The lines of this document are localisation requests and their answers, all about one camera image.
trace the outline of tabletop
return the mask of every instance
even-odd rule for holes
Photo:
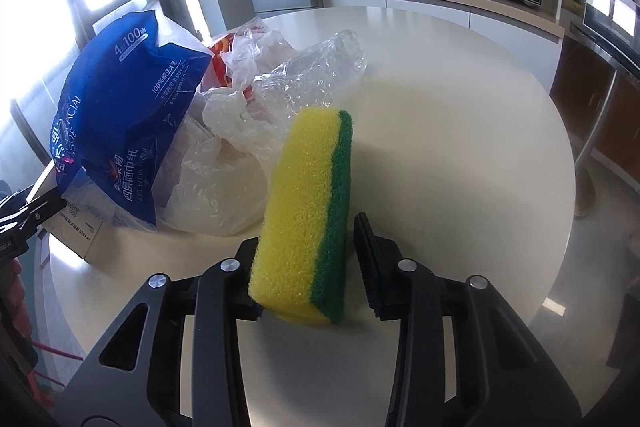
[[[353,117],[351,216],[366,212],[376,235],[437,275],[484,274],[530,322],[561,265],[575,198],[568,136],[533,74],[487,38],[415,12],[331,8],[266,23],[296,49],[343,29],[362,41],[365,78],[338,103]],[[223,238],[103,225],[86,263],[51,241],[65,317],[88,352],[149,275],[199,275],[259,230],[257,223]],[[398,324],[375,319],[352,252],[343,324],[305,327],[265,313],[256,323],[240,321],[238,330],[254,427],[384,425]],[[450,348],[449,339],[449,395]]]

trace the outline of blue tissue package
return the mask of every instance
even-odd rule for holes
[[[153,11],[129,13],[93,38],[66,78],[49,141],[60,193],[82,168],[153,226],[151,187],[211,64],[204,52],[156,42]]]

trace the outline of sponge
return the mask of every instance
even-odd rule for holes
[[[285,320],[342,319],[351,134],[349,113],[304,108],[271,176],[249,295]]]

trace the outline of floor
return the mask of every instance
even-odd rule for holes
[[[549,298],[565,307],[561,316],[542,307],[530,327],[587,412],[616,378],[606,361],[618,325],[623,296],[640,287],[640,260],[628,248],[640,227],[640,195],[595,160],[591,173],[598,202],[593,213],[575,221],[567,251]],[[46,241],[36,262],[37,322],[43,342],[83,355],[55,297]],[[66,383],[78,362],[46,356],[49,375]]]

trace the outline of round silver bolt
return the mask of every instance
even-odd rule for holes
[[[152,275],[151,277],[149,277],[148,285],[151,286],[151,288],[160,288],[165,284],[166,284],[166,275],[163,275],[161,273],[156,273],[155,275]]]
[[[484,290],[487,286],[489,286],[489,281],[481,275],[474,275],[473,277],[471,277],[471,279],[469,279],[469,284],[476,290]]]
[[[418,267],[413,259],[401,259],[398,261],[398,267],[403,272],[413,272]]]
[[[238,259],[225,259],[220,263],[220,268],[225,272],[235,272],[240,267]]]

